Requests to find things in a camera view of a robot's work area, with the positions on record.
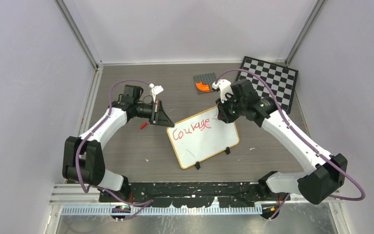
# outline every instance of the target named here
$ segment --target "whiteboard with wooden frame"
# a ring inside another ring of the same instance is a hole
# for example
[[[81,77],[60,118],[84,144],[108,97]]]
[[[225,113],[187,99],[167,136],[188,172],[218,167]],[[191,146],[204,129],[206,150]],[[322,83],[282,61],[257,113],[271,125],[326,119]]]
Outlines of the whiteboard with wooden frame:
[[[181,168],[194,166],[239,143],[236,124],[218,120],[217,114],[214,106],[175,123],[173,128],[167,128]]]

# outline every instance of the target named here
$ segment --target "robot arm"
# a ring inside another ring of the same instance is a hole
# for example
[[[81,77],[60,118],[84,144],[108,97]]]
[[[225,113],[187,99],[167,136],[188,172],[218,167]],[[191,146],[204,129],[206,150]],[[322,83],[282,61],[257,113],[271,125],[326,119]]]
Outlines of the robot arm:
[[[343,171],[346,171],[347,167],[346,158],[341,154],[333,156],[311,140],[292,123],[285,112],[277,109],[272,98],[260,99],[250,81],[242,79],[231,84],[222,79],[212,87],[214,90],[220,90],[221,93],[221,98],[216,100],[219,120],[232,123],[238,117],[245,116],[277,138],[302,166],[302,173],[270,172],[265,175],[259,183],[264,186],[266,193],[301,194],[309,202],[319,204],[343,185],[345,176],[313,152],[289,126],[291,125],[307,142],[314,145],[320,154],[326,156]],[[289,126],[284,122],[279,111],[282,111]]]
[[[79,167],[84,183],[113,191],[120,191],[123,185],[128,183],[128,179],[125,176],[115,174],[105,168],[102,149],[115,132],[133,117],[147,118],[150,124],[153,125],[174,127],[174,123],[164,112],[161,101],[156,99],[156,95],[163,89],[161,86],[151,85],[150,87],[152,102],[143,103],[140,102],[143,89],[139,86],[126,85],[124,93],[119,95],[119,100],[112,102],[110,114],[109,110],[107,110],[104,116],[87,132],[79,137],[70,136],[65,141],[62,168],[64,178],[78,181],[75,165],[76,153],[82,140],[90,135],[84,143],[81,152],[79,152],[80,155],[86,153],[85,159],[79,159]]]

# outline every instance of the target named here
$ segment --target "yellow whiteboard border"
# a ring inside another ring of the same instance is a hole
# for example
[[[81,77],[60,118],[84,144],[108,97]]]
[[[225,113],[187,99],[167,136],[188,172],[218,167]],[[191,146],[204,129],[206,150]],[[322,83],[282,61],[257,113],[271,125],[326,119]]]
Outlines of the yellow whiteboard border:
[[[178,121],[178,122],[175,123],[175,124],[178,124],[178,123],[184,122],[184,121],[186,121],[186,120],[188,120],[188,119],[191,119],[191,118],[194,118],[194,117],[196,117],[196,116],[198,116],[198,115],[200,115],[200,114],[202,114],[202,113],[204,113],[204,112],[207,112],[207,111],[209,111],[209,110],[212,110],[212,109],[214,109],[214,108],[217,108],[217,106],[213,106],[213,107],[211,107],[211,108],[208,108],[207,110],[201,111],[201,112],[199,112],[199,113],[197,113],[197,114],[195,114],[195,115],[193,115],[193,116],[190,116],[190,117],[188,117],[188,118],[185,118],[185,119],[183,119],[183,120],[180,120],[180,121]],[[236,145],[239,144],[239,142],[240,142],[239,133],[237,132],[237,127],[236,127],[236,122],[233,122],[233,124],[234,124],[234,129],[236,130],[237,143],[236,143],[236,144],[233,144],[233,145],[231,145],[231,146],[229,146],[230,148],[233,147],[233,146],[236,146]],[[189,166],[187,166],[187,167],[182,167],[182,166],[181,166],[180,159],[178,158],[177,151],[176,151],[175,148],[174,148],[173,141],[171,140],[170,133],[168,132],[169,129],[170,129],[170,127],[167,128],[168,139],[169,139],[170,142],[171,142],[171,146],[173,147],[173,151],[174,151],[174,153],[175,153],[175,155],[176,155],[176,157],[177,157],[177,161],[178,161],[178,164],[180,165],[180,167],[181,167],[182,169],[187,169],[187,168],[189,168],[189,167],[194,166],[195,164],[191,164],[191,165],[189,165]],[[202,162],[202,161],[204,161],[204,160],[206,160],[206,159],[208,159],[208,158],[210,158],[210,157],[213,157],[213,156],[215,156],[215,155],[217,155],[217,154],[219,154],[219,153],[221,153],[221,152],[223,152],[223,151],[225,151],[225,150],[221,150],[221,151],[219,151],[219,152],[217,152],[217,153],[215,153],[215,154],[213,154],[213,155],[210,155],[210,156],[208,156],[208,157],[206,157],[206,158],[203,158],[203,159],[202,159],[201,161],[199,161],[199,162]]]

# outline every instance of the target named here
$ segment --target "red handwriting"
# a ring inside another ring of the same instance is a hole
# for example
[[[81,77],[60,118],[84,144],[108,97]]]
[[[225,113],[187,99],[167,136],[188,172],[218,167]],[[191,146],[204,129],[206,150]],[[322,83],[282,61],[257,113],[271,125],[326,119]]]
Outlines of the red handwriting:
[[[195,123],[194,125],[190,124],[190,127],[191,128],[187,128],[187,129],[183,129],[183,131],[180,131],[178,130],[177,128],[174,129],[173,131],[173,139],[174,140],[179,140],[179,139],[182,139],[184,137],[184,133],[187,135],[187,134],[192,134],[194,133],[194,131],[196,131],[197,129],[200,129],[200,131],[206,129],[206,128],[211,128],[208,123],[210,122],[210,119],[207,118],[207,119],[203,119],[201,120],[200,122],[197,122]]]

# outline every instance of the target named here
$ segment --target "orange toy piece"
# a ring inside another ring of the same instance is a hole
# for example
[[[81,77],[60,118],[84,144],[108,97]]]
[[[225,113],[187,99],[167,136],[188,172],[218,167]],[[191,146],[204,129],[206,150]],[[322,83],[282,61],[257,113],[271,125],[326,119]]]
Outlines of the orange toy piece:
[[[202,82],[196,83],[196,87],[201,92],[210,92],[210,87],[208,85],[203,85]]]

